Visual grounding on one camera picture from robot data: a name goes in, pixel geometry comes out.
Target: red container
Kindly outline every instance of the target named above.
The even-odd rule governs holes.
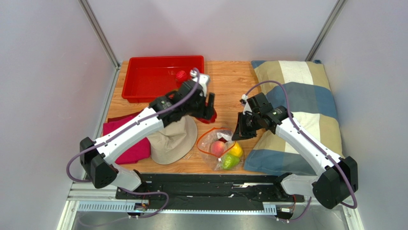
[[[196,67],[204,73],[203,56],[133,57],[129,60],[122,97],[130,103],[152,102],[178,89],[177,72],[190,73]]]

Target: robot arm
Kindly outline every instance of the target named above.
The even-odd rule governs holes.
[[[305,195],[315,197],[324,207],[332,209],[350,195],[329,156],[345,172],[353,191],[358,189],[357,163],[351,158],[343,159],[310,135],[300,123],[293,118],[300,130],[314,143],[326,151],[327,156],[313,145],[300,130],[296,129],[289,118],[285,107],[273,108],[263,93],[241,100],[245,104],[244,112],[238,114],[237,128],[233,140],[249,139],[256,136],[256,130],[265,128],[288,142],[313,168],[316,176],[299,176],[284,174],[278,179],[283,196]]]
[[[193,80],[183,82],[178,91],[169,92],[165,96],[156,98],[137,117],[109,135],[98,138],[95,141],[92,141],[90,138],[85,138],[81,141],[81,151],[100,145],[98,148],[86,152],[80,157],[80,163],[95,188],[103,188],[111,184],[134,191],[142,183],[138,172],[125,169],[114,163],[122,153],[141,139],[165,128],[172,122],[179,121],[185,115],[194,116],[205,123],[215,121],[215,95],[213,93],[207,95],[207,85],[210,82],[210,78],[205,74],[200,74],[199,86],[191,94],[190,98],[177,108],[164,112],[170,106],[185,100],[186,95],[197,84],[198,78],[196,74],[197,72],[192,70],[190,75],[193,77]]]

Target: wooden table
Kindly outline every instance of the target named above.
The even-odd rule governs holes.
[[[148,106],[148,103],[129,103],[122,98],[122,88],[125,82],[128,62],[124,61],[119,73],[119,78],[113,93],[113,98],[108,111],[108,118],[124,116],[138,112]],[[213,127],[229,127],[235,130],[237,113],[242,112],[243,107],[239,100],[242,94],[258,83],[255,72],[250,62],[243,61],[208,61],[205,63],[205,74],[211,77],[209,92],[215,93],[215,110],[217,119],[215,123],[204,124],[195,120],[198,128],[198,137]],[[251,95],[261,91],[260,87],[254,89]],[[240,141],[247,156],[258,142],[263,131],[258,131],[258,136],[253,139]],[[197,147],[177,162],[169,165],[159,165],[151,158],[144,159],[134,164],[125,164],[123,167],[130,170],[136,169],[141,173],[228,173],[228,174],[261,174],[243,170],[236,171],[213,171],[201,159]]]

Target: red apple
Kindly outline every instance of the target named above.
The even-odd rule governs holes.
[[[214,141],[211,144],[211,153],[219,157],[224,152],[224,148],[225,148],[224,142],[219,141],[219,140]]]

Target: plastic bag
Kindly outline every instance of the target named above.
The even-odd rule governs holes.
[[[232,141],[233,132],[228,128],[213,128],[197,141],[202,159],[212,170],[237,170],[242,166],[244,151]]]

